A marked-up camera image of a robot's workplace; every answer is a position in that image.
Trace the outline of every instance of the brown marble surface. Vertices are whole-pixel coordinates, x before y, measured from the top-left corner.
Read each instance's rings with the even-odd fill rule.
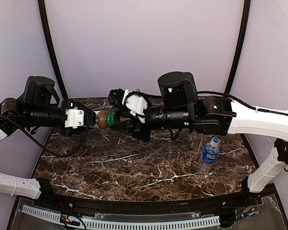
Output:
[[[94,111],[112,109],[107,99],[79,101]],[[64,137],[54,129],[47,148],[68,153],[80,138]],[[110,129],[92,129],[71,157],[44,152],[34,178],[48,178],[60,195],[116,201],[184,200],[239,191],[242,180],[255,170],[240,135],[219,137],[220,154],[210,172],[196,172],[211,138],[183,130],[171,141],[168,131],[153,131],[151,141],[143,143]]]

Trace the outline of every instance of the blue label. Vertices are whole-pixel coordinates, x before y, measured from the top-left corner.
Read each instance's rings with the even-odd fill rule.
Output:
[[[216,157],[217,157],[218,153],[217,154],[211,154],[209,153],[206,148],[204,148],[203,150],[203,161],[207,164],[212,164],[213,162],[216,161]]]

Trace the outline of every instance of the wall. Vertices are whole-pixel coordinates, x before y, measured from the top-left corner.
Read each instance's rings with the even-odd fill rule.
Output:
[[[43,36],[37,1],[0,0],[0,103],[19,97],[28,76],[54,79]],[[36,138],[44,143],[48,134],[42,129]],[[0,172],[30,178],[39,154],[40,148],[16,131],[0,143]],[[0,230],[6,229],[13,204],[14,197],[0,194]]]
[[[157,78],[193,73],[198,90],[223,91],[242,0],[48,0],[54,46],[70,97],[111,89],[160,94]]]
[[[232,94],[253,105],[288,109],[288,0],[252,1]],[[262,163],[272,149],[270,140],[248,139]],[[288,173],[274,182],[288,218]]]

